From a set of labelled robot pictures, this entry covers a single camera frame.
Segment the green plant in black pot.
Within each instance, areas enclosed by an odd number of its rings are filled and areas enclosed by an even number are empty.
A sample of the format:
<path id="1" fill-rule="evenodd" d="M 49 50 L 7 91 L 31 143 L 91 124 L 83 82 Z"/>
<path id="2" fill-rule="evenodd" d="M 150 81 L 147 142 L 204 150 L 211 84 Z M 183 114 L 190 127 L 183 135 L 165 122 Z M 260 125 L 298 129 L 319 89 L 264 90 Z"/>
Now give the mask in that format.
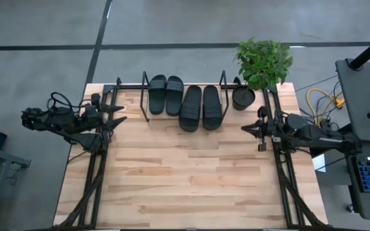
<path id="1" fill-rule="evenodd" d="M 293 63 L 290 46 L 275 40 L 255 41 L 253 38 L 238 44 L 234 59 L 240 65 L 238 74 L 243 78 L 232 94 L 233 107 L 239 111 L 254 103 L 257 90 L 284 83 Z"/>

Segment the black aluminium rig frame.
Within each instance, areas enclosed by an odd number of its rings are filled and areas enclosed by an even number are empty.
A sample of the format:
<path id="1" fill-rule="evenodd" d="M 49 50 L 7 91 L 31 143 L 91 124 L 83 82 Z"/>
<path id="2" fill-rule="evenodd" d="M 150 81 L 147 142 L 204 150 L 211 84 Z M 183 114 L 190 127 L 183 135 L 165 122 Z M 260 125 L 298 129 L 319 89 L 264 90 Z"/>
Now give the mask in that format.
<path id="1" fill-rule="evenodd" d="M 146 122 L 140 84 L 90 84 L 84 98 L 104 95 L 125 107 L 114 131 L 99 194 L 89 199 L 85 222 L 97 228 L 284 228 L 274 152 L 241 127 L 255 122 L 261 92 L 244 111 L 231 105 L 221 127 L 185 132 L 177 119 Z"/>

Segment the grey desk with pole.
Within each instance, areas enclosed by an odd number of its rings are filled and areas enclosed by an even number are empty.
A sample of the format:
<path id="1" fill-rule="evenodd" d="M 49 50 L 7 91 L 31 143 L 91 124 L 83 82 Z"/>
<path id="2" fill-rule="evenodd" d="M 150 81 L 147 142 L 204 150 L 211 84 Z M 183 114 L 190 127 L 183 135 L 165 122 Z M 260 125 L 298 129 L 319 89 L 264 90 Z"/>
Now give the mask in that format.
<path id="1" fill-rule="evenodd" d="M 346 60 L 335 62 L 345 97 L 349 120 L 354 133 L 363 141 L 370 141 L 370 62 L 358 71 L 349 68 Z"/>

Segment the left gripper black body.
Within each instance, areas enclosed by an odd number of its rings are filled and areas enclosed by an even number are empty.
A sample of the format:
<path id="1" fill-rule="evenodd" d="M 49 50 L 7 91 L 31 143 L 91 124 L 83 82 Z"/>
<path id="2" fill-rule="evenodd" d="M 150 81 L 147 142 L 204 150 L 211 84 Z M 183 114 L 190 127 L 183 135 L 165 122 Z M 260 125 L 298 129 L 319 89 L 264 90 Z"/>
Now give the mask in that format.
<path id="1" fill-rule="evenodd" d="M 108 120 L 104 118 L 104 113 L 108 113 L 109 106 L 103 102 L 99 93 L 91 96 L 91 103 L 85 105 L 82 114 L 83 122 L 83 143 L 109 143 L 110 126 Z"/>

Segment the black frame wooden board shelf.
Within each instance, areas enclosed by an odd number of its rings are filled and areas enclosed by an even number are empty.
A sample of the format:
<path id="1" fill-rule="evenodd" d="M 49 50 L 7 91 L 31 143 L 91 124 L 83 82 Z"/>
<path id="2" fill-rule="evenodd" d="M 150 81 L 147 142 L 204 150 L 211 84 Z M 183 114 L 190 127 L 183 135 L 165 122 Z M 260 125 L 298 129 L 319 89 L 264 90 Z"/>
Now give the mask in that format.
<path id="1" fill-rule="evenodd" d="M 166 113 L 166 109 L 164 108 L 163 112 L 161 114 L 152 114 L 150 112 L 150 96 L 148 93 L 148 86 L 149 86 L 150 80 L 148 79 L 146 71 L 143 71 L 142 74 L 142 82 L 141 82 L 141 102 L 140 102 L 140 108 L 143 113 L 143 117 L 146 119 L 146 122 L 149 122 L 150 120 L 165 120 L 165 119 L 176 119 L 177 117 L 170 116 Z M 197 85 L 199 86 L 202 91 L 204 91 L 204 88 L 208 85 L 213 85 L 216 87 L 216 90 L 218 92 L 218 97 L 220 100 L 220 106 L 222 111 L 222 120 L 224 120 L 224 117 L 228 111 L 229 108 L 229 93 L 228 90 L 230 87 L 228 87 L 227 84 L 227 78 L 226 78 L 226 72 L 223 70 L 221 73 L 220 81 L 219 83 L 184 83 L 184 94 L 183 98 L 185 97 L 185 94 L 189 88 L 189 86 Z"/>

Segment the black rubber slide sandal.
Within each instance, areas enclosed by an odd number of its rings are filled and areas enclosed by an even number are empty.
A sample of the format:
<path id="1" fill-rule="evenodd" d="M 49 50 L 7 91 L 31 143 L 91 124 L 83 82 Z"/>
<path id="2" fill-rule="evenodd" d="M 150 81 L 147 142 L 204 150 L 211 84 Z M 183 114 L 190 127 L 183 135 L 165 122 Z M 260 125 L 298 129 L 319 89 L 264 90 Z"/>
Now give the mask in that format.
<path id="1" fill-rule="evenodd" d="M 206 130 L 216 130 L 222 124 L 222 104 L 218 90 L 208 85 L 203 92 L 203 125 Z"/>
<path id="2" fill-rule="evenodd" d="M 183 93 L 183 81 L 177 76 L 170 76 L 166 83 L 166 113 L 169 116 L 179 114 Z"/>
<path id="3" fill-rule="evenodd" d="M 198 128 L 201 97 L 202 89 L 198 85 L 188 87 L 179 113 L 179 126 L 186 132 L 195 132 Z"/>
<path id="4" fill-rule="evenodd" d="M 151 79 L 148 86 L 149 109 L 154 115 L 161 114 L 164 110 L 166 97 L 166 77 L 158 74 Z"/>

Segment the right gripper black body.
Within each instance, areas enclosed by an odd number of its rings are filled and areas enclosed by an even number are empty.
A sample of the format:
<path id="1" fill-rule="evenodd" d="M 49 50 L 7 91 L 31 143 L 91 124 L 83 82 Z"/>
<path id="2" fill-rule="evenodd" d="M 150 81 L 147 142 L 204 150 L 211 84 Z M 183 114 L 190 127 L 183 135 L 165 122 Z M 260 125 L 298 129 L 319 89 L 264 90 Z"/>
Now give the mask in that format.
<path id="1" fill-rule="evenodd" d="M 271 137 L 272 149 L 274 151 L 280 151 L 280 138 L 274 137 L 277 132 L 276 124 L 272 117 L 272 111 L 267 106 L 262 106 L 258 109 L 258 117 L 260 119 L 260 143 L 258 144 L 258 151 L 266 151 L 267 143 L 265 137 Z"/>

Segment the white paper sheet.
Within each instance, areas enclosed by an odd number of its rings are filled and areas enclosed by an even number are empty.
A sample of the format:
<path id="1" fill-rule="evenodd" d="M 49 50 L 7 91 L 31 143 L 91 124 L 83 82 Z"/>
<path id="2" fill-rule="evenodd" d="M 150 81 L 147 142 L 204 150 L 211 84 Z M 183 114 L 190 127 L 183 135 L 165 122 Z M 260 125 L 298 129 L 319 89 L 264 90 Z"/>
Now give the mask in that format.
<path id="1" fill-rule="evenodd" d="M 326 172 L 326 162 L 325 162 L 325 155 L 318 155 L 312 158 L 312 163 L 315 171 L 325 173 Z"/>

